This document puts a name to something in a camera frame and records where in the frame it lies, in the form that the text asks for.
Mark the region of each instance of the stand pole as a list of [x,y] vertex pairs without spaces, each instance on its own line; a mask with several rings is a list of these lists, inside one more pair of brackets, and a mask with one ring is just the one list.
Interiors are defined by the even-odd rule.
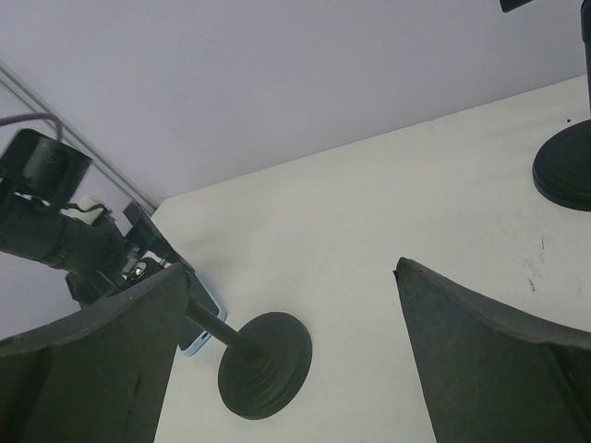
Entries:
[[591,1],[584,0],[581,6],[581,28],[587,60],[587,85],[589,89],[589,104],[591,105]]
[[259,348],[242,338],[238,332],[197,303],[192,297],[188,299],[186,316],[203,330],[209,332],[212,337],[221,341],[228,348],[237,351],[247,360],[254,361],[260,355]]

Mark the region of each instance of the round black base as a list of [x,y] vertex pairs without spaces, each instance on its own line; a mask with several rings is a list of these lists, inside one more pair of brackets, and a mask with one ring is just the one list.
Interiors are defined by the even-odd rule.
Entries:
[[542,146],[534,183],[558,205],[591,211],[591,121],[564,129]]
[[254,318],[239,333],[261,353],[248,361],[226,349],[218,387],[230,411],[259,420],[281,411],[299,392],[312,361],[312,340],[299,320],[279,312]]

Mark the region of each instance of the cable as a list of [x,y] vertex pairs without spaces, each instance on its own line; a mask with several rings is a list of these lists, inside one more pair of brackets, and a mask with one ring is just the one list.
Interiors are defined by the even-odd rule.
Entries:
[[0,118],[0,126],[13,125],[15,123],[29,122],[31,120],[50,120],[55,124],[55,139],[62,141],[64,135],[64,124],[57,118],[56,115],[49,113],[32,113],[32,114],[20,114],[11,115],[10,117]]

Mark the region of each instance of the white table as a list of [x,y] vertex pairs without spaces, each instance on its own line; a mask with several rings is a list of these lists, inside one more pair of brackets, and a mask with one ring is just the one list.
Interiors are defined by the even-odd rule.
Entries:
[[156,440],[434,441],[392,276],[402,256],[591,330],[591,214],[531,178],[539,147],[588,118],[586,97],[577,78],[164,201],[154,221],[229,324],[289,312],[314,357],[294,401],[249,422],[218,394],[220,343],[179,354]]

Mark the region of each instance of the wall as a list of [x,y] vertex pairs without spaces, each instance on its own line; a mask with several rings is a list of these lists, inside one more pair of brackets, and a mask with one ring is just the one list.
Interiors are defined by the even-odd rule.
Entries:
[[155,199],[583,75],[581,0],[4,0],[0,59]]
[[[0,115],[24,114],[28,110],[6,90],[0,89]],[[0,149],[20,127],[53,135],[44,123],[0,127]],[[98,171],[90,170],[78,189],[78,196],[101,199],[121,220],[121,210],[129,198]],[[57,320],[78,310],[64,281],[65,273],[39,263],[0,253],[0,340]]]

